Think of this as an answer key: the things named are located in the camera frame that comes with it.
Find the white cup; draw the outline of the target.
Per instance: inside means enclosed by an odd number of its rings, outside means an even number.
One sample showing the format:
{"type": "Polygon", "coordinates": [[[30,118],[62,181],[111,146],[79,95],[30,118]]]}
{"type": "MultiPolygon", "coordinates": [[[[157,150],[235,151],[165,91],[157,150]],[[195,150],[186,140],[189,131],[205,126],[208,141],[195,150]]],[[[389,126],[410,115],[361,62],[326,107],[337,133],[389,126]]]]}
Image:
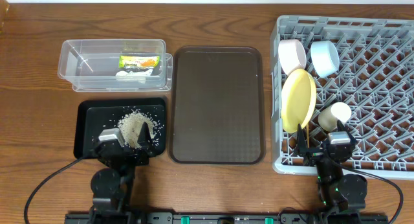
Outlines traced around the white cup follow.
{"type": "Polygon", "coordinates": [[[351,108],[346,103],[336,102],[318,115],[318,123],[322,129],[331,132],[336,129],[338,120],[345,124],[351,115],[351,108]]]}

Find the rice leftovers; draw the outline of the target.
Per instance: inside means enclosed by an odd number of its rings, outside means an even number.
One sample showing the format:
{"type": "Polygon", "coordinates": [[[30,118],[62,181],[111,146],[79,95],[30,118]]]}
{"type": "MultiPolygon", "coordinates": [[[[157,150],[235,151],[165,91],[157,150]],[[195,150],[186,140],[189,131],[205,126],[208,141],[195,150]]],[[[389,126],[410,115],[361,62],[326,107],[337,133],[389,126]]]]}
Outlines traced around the rice leftovers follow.
{"type": "Polygon", "coordinates": [[[142,125],[146,123],[149,128],[149,134],[151,140],[155,146],[160,146],[160,135],[161,128],[164,127],[159,120],[155,120],[150,117],[149,112],[143,113],[140,109],[133,110],[131,113],[125,114],[116,125],[123,138],[124,145],[123,147],[140,149],[141,147],[138,144],[138,136],[141,132],[142,125]]]}

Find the wooden chopstick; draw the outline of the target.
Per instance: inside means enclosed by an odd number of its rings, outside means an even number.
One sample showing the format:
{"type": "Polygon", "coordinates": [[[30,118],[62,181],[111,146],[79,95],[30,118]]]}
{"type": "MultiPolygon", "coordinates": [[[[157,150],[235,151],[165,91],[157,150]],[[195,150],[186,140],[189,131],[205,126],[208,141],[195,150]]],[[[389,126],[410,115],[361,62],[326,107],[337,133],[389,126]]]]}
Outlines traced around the wooden chopstick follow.
{"type": "Polygon", "coordinates": [[[306,138],[307,138],[307,147],[310,147],[310,135],[309,135],[309,124],[306,126],[306,138]]]}

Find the yellow plate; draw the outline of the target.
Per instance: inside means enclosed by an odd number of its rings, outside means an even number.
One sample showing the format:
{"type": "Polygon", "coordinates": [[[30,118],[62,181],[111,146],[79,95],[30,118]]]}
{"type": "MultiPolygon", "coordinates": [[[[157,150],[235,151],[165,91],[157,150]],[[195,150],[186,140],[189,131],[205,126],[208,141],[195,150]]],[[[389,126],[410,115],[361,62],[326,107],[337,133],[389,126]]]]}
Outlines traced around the yellow plate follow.
{"type": "Polygon", "coordinates": [[[295,133],[311,120],[316,107],[316,84],[305,69],[291,72],[281,90],[283,130],[295,133]]]}

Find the white tissue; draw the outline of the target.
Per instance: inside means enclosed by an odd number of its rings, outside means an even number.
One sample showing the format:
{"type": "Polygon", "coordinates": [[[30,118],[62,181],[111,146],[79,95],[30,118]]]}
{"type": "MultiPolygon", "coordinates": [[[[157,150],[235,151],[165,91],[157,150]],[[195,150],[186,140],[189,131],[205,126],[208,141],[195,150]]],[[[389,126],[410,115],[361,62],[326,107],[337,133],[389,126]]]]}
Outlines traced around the white tissue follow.
{"type": "Polygon", "coordinates": [[[146,83],[147,77],[150,77],[153,70],[148,69],[146,71],[119,71],[116,73],[116,79],[126,82],[139,82],[139,83],[146,83]]]}

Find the light blue bowl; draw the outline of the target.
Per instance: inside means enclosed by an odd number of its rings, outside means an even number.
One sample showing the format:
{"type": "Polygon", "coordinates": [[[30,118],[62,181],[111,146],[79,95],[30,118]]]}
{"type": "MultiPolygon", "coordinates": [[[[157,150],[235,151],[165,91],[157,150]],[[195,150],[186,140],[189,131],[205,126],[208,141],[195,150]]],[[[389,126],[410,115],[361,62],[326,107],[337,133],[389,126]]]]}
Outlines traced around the light blue bowl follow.
{"type": "Polygon", "coordinates": [[[340,59],[333,42],[315,41],[310,49],[312,64],[319,77],[326,78],[338,71],[340,59]]]}

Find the green snack wrapper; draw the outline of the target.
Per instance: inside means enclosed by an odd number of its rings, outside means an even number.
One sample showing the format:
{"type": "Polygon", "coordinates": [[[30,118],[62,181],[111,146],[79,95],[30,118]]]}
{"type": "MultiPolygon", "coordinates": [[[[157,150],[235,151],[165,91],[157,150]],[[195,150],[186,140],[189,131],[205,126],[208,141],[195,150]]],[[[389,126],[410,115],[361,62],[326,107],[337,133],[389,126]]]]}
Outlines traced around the green snack wrapper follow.
{"type": "Polygon", "coordinates": [[[125,56],[121,55],[118,66],[124,69],[150,69],[158,65],[159,56],[125,56]]]}

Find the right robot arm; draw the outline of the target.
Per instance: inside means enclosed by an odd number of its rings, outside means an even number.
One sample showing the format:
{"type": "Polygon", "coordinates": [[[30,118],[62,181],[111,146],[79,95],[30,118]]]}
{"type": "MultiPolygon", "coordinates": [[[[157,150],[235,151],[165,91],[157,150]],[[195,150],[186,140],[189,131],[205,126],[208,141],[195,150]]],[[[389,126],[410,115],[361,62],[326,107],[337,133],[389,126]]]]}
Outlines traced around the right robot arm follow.
{"type": "Polygon", "coordinates": [[[359,210],[365,208],[367,179],[358,174],[345,175],[341,167],[351,158],[356,139],[341,121],[319,146],[307,146],[308,138],[300,125],[296,135],[294,154],[303,158],[305,166],[316,167],[318,194],[325,205],[307,223],[361,223],[359,210]]]}

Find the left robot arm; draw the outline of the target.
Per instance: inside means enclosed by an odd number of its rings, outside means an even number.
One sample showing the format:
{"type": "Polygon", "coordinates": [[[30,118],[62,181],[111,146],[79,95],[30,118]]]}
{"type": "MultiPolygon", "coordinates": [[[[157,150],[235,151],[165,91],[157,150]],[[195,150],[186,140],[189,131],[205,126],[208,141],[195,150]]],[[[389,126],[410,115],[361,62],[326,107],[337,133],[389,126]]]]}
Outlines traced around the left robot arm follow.
{"type": "Polygon", "coordinates": [[[96,172],[91,179],[93,206],[88,223],[144,223],[146,215],[131,208],[131,194],[135,168],[147,165],[155,148],[147,123],[143,123],[136,141],[139,148],[124,145],[118,128],[105,129],[94,143],[93,155],[106,168],[96,172]]]}

